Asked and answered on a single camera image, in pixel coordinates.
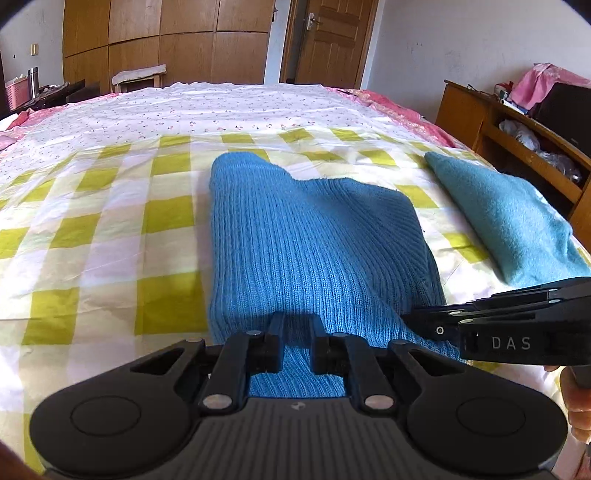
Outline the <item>right hand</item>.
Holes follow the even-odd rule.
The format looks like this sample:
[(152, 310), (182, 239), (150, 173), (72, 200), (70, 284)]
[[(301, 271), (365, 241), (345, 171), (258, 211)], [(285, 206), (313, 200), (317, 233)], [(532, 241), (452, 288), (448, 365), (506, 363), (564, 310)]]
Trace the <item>right hand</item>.
[(572, 435), (579, 441), (590, 443), (591, 393), (578, 385), (569, 367), (564, 367), (560, 375), (561, 393), (568, 411), (568, 422)]

